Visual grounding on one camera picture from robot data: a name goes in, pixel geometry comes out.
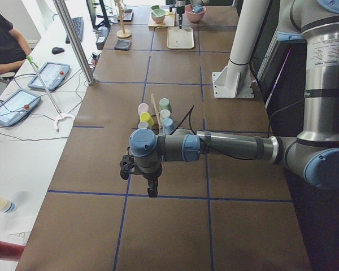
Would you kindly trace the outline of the red cylinder object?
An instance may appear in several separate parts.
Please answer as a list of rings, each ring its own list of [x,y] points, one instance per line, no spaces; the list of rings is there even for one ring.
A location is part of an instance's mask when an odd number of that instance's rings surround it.
[[[18,262],[24,249],[23,245],[0,241],[0,260]]]

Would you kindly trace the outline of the light blue cup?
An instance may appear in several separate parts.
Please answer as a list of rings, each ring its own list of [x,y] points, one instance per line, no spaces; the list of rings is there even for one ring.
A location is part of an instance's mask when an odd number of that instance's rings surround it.
[[[162,121],[163,133],[171,134],[175,129],[174,122],[171,118],[165,118]]]

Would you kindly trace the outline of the folded grey cloth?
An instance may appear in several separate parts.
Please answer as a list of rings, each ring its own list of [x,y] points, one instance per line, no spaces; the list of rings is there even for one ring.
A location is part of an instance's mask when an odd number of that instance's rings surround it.
[[[131,48],[131,44],[132,44],[131,40],[118,39],[114,46],[114,49],[128,51]]]

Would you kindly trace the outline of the pink cup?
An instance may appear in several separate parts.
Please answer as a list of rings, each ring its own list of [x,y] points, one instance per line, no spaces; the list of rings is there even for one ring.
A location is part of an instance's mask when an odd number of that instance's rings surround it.
[[[140,103],[137,108],[138,115],[142,113],[150,113],[150,106],[147,103]]]

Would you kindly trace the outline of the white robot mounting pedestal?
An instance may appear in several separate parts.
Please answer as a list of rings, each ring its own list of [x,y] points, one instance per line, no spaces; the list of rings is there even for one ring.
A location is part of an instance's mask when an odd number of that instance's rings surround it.
[[[228,64],[212,73],[215,98],[254,98],[249,63],[269,0],[243,1]]]

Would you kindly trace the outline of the cream white cup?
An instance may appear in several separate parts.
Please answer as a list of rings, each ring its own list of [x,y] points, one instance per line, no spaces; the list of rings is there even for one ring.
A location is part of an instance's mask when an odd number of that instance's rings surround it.
[[[160,111],[160,119],[164,120],[171,117],[171,111],[168,109],[163,109]]]

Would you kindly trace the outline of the near teach pendant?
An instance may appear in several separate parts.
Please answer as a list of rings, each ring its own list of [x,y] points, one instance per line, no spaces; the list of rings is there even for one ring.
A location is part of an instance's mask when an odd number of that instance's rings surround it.
[[[24,120],[39,105],[41,97],[19,89],[0,103],[0,125],[13,126]]]

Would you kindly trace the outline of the black keyboard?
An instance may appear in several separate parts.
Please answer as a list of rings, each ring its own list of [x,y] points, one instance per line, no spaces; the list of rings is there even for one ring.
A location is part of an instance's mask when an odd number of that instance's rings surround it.
[[[75,32],[78,36],[80,42],[82,42],[82,37],[84,33],[84,18],[76,17],[71,19]]]

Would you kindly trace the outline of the green cup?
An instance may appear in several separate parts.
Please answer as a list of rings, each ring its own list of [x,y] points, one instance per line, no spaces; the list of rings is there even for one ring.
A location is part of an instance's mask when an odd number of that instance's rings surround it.
[[[160,111],[169,110],[170,112],[172,112],[171,103],[170,103],[170,100],[168,98],[162,98],[159,101],[159,108],[160,108]]]

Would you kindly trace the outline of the aluminium frame post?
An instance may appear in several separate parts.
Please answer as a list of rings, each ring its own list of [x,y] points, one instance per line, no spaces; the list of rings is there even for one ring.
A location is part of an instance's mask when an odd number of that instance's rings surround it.
[[[93,76],[92,70],[90,69],[81,42],[76,34],[67,6],[64,0],[53,0],[53,2],[57,13],[62,21],[62,24],[67,32],[67,35],[69,36],[70,44],[85,75],[86,81],[88,85],[92,85],[95,82],[95,78]]]

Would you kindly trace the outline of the green ceramic bowl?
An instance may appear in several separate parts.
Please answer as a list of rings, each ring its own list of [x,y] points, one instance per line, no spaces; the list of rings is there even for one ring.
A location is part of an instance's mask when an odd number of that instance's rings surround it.
[[[165,16],[166,12],[165,12],[165,10],[162,10],[161,8],[156,8],[156,9],[151,11],[151,15],[152,15],[152,17],[160,18],[160,17]]]

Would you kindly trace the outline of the yellow cup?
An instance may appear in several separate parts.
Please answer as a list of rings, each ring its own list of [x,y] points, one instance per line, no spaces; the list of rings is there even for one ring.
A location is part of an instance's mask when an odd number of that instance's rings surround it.
[[[145,121],[149,124],[150,127],[154,125],[154,119],[149,112],[143,112],[140,114],[140,122]]]

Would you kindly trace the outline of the wooden mug tree stand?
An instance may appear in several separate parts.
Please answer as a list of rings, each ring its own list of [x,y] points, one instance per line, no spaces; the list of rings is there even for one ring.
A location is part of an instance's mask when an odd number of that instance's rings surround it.
[[[116,6],[118,8],[118,14],[119,14],[119,20],[120,20],[120,26],[121,26],[121,30],[117,31],[116,35],[118,38],[129,38],[132,35],[132,32],[129,29],[125,29],[124,20],[123,20],[123,12],[122,12],[120,0],[116,0]]]

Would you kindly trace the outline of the grey cup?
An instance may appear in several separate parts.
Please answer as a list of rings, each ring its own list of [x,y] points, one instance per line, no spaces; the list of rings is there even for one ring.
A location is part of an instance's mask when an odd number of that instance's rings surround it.
[[[139,129],[149,129],[151,130],[151,125],[147,121],[141,121],[138,123],[138,128]]]

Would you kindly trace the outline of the bamboo cutting board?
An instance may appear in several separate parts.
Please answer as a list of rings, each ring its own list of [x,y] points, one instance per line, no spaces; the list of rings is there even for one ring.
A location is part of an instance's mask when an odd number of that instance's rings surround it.
[[[148,20],[148,26],[149,27],[160,27],[160,28],[165,28],[165,27],[174,27],[175,26],[175,13],[170,12],[169,10],[165,10],[166,12],[166,18],[162,24],[156,24],[152,21],[151,19],[151,11],[149,11],[149,20]]]

